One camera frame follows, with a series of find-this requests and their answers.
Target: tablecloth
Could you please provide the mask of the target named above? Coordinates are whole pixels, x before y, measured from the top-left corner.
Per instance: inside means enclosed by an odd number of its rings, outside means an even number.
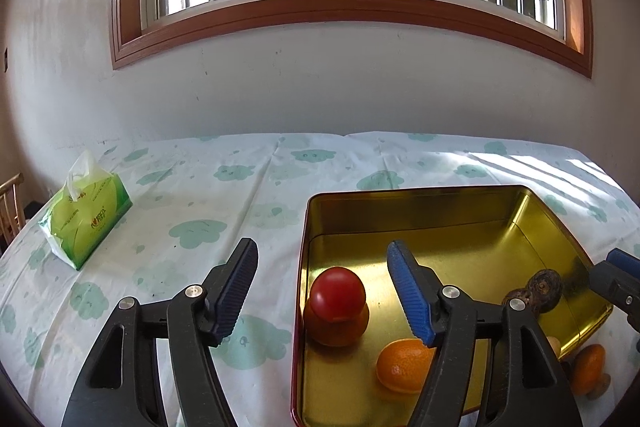
[[[596,164],[568,148],[434,134],[252,134],[92,147],[133,207],[81,271],[50,252],[36,219],[0,258],[0,360],[46,427],[58,427],[84,359],[118,300],[171,298],[226,260],[241,237],[260,263],[214,363],[239,427],[286,427],[303,221],[320,192],[522,184],[543,198],[594,263],[613,247],[640,255],[640,210]],[[590,342],[607,349],[612,386],[578,399],[597,426],[640,367],[638,335],[614,311]],[[169,425],[181,425],[166,341],[159,341]]]

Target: green tissue package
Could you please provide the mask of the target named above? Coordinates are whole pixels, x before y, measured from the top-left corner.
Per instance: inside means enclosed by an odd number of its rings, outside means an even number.
[[[120,177],[84,151],[38,223],[53,253],[79,270],[130,208]]]

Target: silver bolt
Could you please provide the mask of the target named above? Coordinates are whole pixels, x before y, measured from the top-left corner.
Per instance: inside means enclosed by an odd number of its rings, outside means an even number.
[[[135,303],[136,302],[134,301],[133,297],[125,297],[124,299],[120,299],[118,308],[120,308],[121,310],[128,310],[129,308],[133,308],[133,305]]]
[[[520,299],[511,299],[509,301],[509,306],[517,312],[521,312],[525,308],[525,304]]]
[[[460,290],[455,286],[444,286],[444,288],[442,289],[442,294],[445,297],[449,297],[449,299],[455,299],[457,297],[460,297]]]
[[[200,297],[202,295],[202,286],[199,286],[197,284],[194,284],[192,286],[189,286],[185,291],[184,294],[187,295],[188,297],[191,297],[192,299],[194,297]]]

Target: window frame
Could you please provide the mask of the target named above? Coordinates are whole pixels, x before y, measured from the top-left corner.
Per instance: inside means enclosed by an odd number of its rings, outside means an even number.
[[[111,0],[114,69],[199,39],[240,30],[326,21],[390,22],[454,30],[503,42],[591,78],[590,0],[561,0],[564,40],[558,32],[484,0],[216,0],[150,20],[156,0]]]

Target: white wall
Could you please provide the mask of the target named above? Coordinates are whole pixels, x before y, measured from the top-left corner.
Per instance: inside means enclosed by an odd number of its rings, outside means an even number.
[[[592,81],[498,42],[356,23],[242,32],[112,71],[109,2],[0,2],[7,110],[36,190],[82,146],[123,136],[402,130],[574,147],[640,198],[640,0],[593,0]]]

